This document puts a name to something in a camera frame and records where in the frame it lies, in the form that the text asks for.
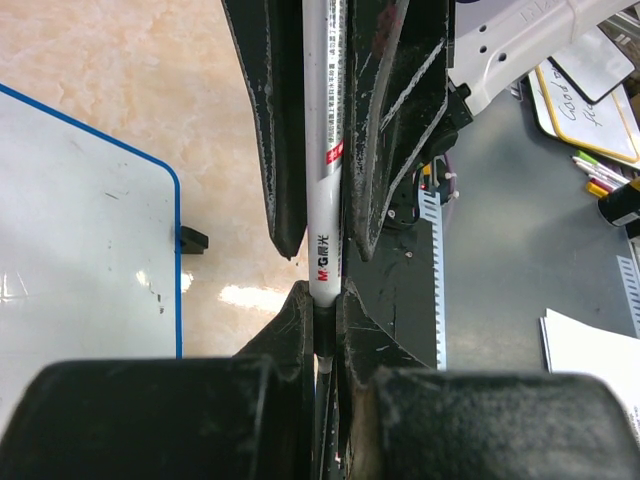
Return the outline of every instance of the m&g logo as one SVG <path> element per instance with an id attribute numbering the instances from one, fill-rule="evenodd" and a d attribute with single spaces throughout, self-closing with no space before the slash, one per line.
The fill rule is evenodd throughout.
<path id="1" fill-rule="evenodd" d="M 329 280 L 329 235 L 318 235 L 316 242 L 318 247 L 318 280 L 326 282 Z"/>

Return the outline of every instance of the beige marble floor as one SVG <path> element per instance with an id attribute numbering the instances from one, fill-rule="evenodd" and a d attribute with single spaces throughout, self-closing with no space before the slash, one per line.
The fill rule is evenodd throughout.
<path id="1" fill-rule="evenodd" d="M 210 239 L 183 262 L 187 355 L 236 352 L 306 278 L 306 253 L 288 262 L 269 240 L 220 0 L 0 0 L 0 83 L 176 170 L 183 223 Z"/>

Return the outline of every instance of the white paper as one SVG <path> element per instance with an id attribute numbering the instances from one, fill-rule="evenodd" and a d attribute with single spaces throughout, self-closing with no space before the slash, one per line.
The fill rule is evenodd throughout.
<path id="1" fill-rule="evenodd" d="M 602 380 L 626 410 L 640 445 L 640 340 L 547 309 L 541 319 L 549 371 Z"/>

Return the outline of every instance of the blue whiteboard frame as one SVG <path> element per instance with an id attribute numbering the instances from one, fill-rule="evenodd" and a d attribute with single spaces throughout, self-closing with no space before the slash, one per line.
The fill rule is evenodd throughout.
<path id="1" fill-rule="evenodd" d="M 34 108 L 37 108 L 38 110 L 47 113 L 55 118 L 57 118 L 58 120 L 62 120 L 65 123 L 68 123 L 69 125 L 73 125 L 76 128 L 79 128 L 81 130 L 84 130 L 87 133 L 90 133 L 91 135 L 94 135 L 95 137 L 100 138 L 101 140 L 104 140 L 106 142 L 109 142 L 117 147 L 120 147 L 130 153 L 133 153 L 134 155 L 137 155 L 138 157 L 147 160 L 148 162 L 151 162 L 155 165 L 158 165 L 159 167 L 165 169 L 169 175 L 171 175 L 171 178 L 173 179 L 173 185 L 174 185 L 174 193 L 175 193 L 175 232 L 174 232 L 174 237 L 175 237 L 175 284 L 176 284 L 176 292 L 175 292 L 175 298 L 176 298 L 176 358 L 182 358 L 183 355 L 183 346 L 182 346 L 182 290 L 181 290 L 181 286 L 180 286 L 180 281 L 181 281 L 181 273 L 182 273 L 182 249 L 180 246 L 180 180 L 178 179 L 178 176 L 176 175 L 176 172 L 173 171 L 173 169 L 167 165 L 165 162 L 163 162 L 162 160 L 158 160 L 155 157 L 152 157 L 151 155 L 144 153 L 141 150 L 138 150 L 137 148 L 132 147 L 131 145 L 127 145 L 124 142 L 121 142 L 120 140 L 111 137 L 110 135 L 107 135 L 106 133 L 103 133 L 99 130 L 96 130 L 93 127 L 90 127 L 89 125 L 87 125 L 86 123 L 82 123 L 79 122 L 78 120 L 65 115 L 62 112 L 59 112 L 57 110 L 54 110 L 51 107 L 46 106 L 43 103 L 38 102 L 37 100 L 34 100 L 31 97 L 28 97 L 16 90 L 13 90 L 12 88 L 7 87 L 6 85 L 3 85 L 0 83 L 0 92 L 4 93 L 5 95 L 8 95 L 10 97 L 15 98 L 16 100 L 19 100 L 23 103 L 26 103 L 29 106 L 32 106 Z"/>

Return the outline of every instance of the black bracket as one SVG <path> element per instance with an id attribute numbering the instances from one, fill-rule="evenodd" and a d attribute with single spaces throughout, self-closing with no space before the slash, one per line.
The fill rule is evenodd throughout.
<path id="1" fill-rule="evenodd" d="M 202 255 L 209 248 L 209 237 L 189 227 L 180 227 L 180 248 L 183 255 Z"/>

